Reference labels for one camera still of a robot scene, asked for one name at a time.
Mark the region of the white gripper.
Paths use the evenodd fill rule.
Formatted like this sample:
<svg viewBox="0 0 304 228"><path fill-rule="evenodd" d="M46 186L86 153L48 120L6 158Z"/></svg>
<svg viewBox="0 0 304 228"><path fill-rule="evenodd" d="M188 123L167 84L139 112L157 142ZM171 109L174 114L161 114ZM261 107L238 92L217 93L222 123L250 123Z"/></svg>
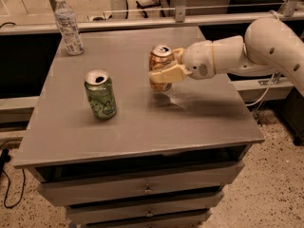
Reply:
<svg viewBox="0 0 304 228"><path fill-rule="evenodd" d="M178 64L151 71L149 78L152 82L171 84L183 81L188 75L195 80L209 79L215 76L211 41L196 42L186 50L183 47L175 48L173 54Z"/></svg>

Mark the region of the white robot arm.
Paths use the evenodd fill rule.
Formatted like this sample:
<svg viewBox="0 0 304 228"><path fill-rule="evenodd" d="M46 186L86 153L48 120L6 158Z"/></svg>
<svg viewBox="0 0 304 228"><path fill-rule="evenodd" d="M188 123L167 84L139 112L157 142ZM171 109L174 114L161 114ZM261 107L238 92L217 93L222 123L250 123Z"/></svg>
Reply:
<svg viewBox="0 0 304 228"><path fill-rule="evenodd" d="M243 36L205 40L187 48L157 45L153 51L173 56L172 62L149 72L157 84L177 83L186 77L209 79L221 73L246 77L278 71L304 95L304 43L274 17L255 20Z"/></svg>

